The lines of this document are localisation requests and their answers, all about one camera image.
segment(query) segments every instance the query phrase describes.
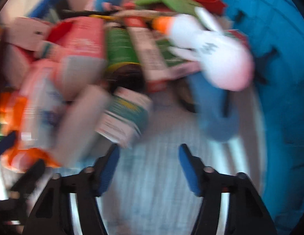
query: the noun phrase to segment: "yellow strap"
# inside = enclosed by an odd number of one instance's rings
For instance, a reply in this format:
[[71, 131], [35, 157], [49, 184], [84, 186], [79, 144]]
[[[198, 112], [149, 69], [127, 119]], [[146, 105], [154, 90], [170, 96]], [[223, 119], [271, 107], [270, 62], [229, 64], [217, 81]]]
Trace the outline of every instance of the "yellow strap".
[[112, 16], [90, 15], [90, 17], [101, 18], [105, 20], [116, 20], [116, 17]]

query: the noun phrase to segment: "pile of objects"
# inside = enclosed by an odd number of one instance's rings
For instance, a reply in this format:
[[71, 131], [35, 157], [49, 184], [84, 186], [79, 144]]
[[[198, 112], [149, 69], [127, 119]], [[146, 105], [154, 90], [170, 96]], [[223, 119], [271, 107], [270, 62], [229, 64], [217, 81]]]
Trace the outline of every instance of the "pile of objects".
[[42, 0], [15, 18], [0, 93], [2, 164], [72, 167], [99, 138], [130, 147], [153, 116], [149, 94], [169, 85], [208, 137], [236, 135], [230, 92], [249, 86], [253, 60], [221, 5], [90, 0], [73, 11], [67, 0]]

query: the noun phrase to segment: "pink box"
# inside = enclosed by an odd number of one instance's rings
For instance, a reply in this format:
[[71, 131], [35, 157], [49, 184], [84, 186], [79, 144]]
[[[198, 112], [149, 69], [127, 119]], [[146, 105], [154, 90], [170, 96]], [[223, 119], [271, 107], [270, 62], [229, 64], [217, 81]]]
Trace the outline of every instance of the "pink box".
[[65, 100], [73, 100], [88, 84], [101, 77], [106, 68], [104, 20], [71, 18], [71, 31], [62, 41], [63, 54], [57, 68], [56, 85]]

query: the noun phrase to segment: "blue towel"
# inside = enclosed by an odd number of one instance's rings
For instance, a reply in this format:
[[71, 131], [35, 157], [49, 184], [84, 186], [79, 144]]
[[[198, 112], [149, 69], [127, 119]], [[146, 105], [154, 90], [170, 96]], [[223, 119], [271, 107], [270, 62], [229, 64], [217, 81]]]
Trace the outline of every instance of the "blue towel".
[[226, 142], [238, 133], [239, 115], [233, 103], [223, 116], [225, 90], [212, 86], [201, 72], [187, 76], [192, 96], [197, 104], [198, 121], [211, 139]]
[[56, 5], [60, 0], [40, 0], [40, 2], [27, 15], [28, 17], [44, 18], [49, 9]]

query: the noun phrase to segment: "orange bottle cap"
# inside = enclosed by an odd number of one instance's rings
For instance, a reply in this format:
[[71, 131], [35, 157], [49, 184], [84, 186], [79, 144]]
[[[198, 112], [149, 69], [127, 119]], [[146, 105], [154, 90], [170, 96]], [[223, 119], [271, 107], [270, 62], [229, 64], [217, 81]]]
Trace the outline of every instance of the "orange bottle cap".
[[160, 31], [162, 34], [168, 35], [173, 21], [173, 17], [161, 16], [152, 21], [152, 27], [153, 29]]
[[5, 124], [5, 115], [7, 112], [7, 105], [11, 98], [11, 92], [2, 92], [0, 93], [0, 123]]

